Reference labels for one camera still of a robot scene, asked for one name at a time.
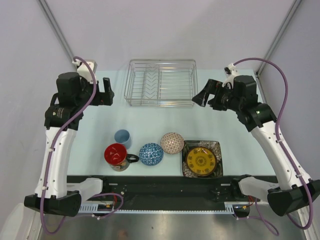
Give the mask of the black floral square plate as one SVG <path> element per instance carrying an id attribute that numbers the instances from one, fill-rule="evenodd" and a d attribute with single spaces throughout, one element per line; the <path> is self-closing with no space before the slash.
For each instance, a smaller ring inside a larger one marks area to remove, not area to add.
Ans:
<path id="1" fill-rule="evenodd" d="M 208 176 L 197 176 L 187 167 L 186 157 L 188 152 L 195 147 L 205 147 L 213 152 L 217 159 L 217 167 L 213 173 Z M 182 150 L 182 174 L 186 178 L 218 179 L 223 176 L 223 161 L 221 146 L 218 141 L 211 140 L 186 140 Z"/>

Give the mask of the red brown patterned bowl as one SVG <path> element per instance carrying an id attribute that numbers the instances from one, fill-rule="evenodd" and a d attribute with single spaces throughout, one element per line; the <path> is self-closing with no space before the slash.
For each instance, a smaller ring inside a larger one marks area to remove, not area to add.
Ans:
<path id="1" fill-rule="evenodd" d="M 184 145 L 184 138 L 176 132 L 166 133 L 160 140 L 162 150 L 170 155 L 175 155 L 181 152 Z"/>

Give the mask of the yellow round plate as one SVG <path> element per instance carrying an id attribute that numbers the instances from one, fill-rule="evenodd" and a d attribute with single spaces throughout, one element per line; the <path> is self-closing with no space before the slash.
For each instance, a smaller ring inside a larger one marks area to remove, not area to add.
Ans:
<path id="1" fill-rule="evenodd" d="M 206 147 L 194 147 L 186 155 L 188 169 L 198 177 L 206 177 L 212 174 L 217 164 L 216 156 Z"/>

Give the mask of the blue patterned bowl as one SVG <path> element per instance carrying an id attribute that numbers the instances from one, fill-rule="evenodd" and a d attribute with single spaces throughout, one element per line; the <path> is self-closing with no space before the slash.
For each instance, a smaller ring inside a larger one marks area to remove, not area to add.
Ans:
<path id="1" fill-rule="evenodd" d="M 139 150 L 139 160 L 146 166 L 159 164 L 164 157 L 164 151 L 157 143 L 147 143 Z"/>

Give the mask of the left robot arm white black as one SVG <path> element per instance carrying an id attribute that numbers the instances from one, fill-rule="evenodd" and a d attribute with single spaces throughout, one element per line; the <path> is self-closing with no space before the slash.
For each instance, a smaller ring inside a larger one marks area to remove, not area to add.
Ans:
<path id="1" fill-rule="evenodd" d="M 46 147 L 42 170 L 34 194 L 24 198 L 24 206 L 45 214 L 74 217 L 82 202 L 96 196 L 105 200 L 111 188 L 102 180 L 88 177 L 74 187 L 67 187 L 67 171 L 71 148 L 83 118 L 81 113 L 68 122 L 87 102 L 93 98 L 92 106 L 111 106 L 115 96 L 108 77 L 102 79 L 104 91 L 93 86 L 77 72 L 66 72 L 56 80 L 57 92 L 52 96 L 45 111 Z"/>

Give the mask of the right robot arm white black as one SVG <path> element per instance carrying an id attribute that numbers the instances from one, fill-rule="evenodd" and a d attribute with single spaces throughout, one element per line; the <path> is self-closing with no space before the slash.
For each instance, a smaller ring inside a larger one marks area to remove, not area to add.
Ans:
<path id="1" fill-rule="evenodd" d="M 218 111 L 232 110 L 247 131 L 257 140 L 269 160 L 277 183 L 245 174 L 231 181 L 231 196 L 242 201 L 247 196 L 268 202 L 278 216 L 284 216 L 308 206 L 320 195 L 319 180 L 311 179 L 295 157 L 288 158 L 284 140 L 276 137 L 276 116 L 266 103 L 258 101 L 257 83 L 250 75 L 239 75 L 233 83 L 223 84 L 209 79 L 192 101 Z"/>

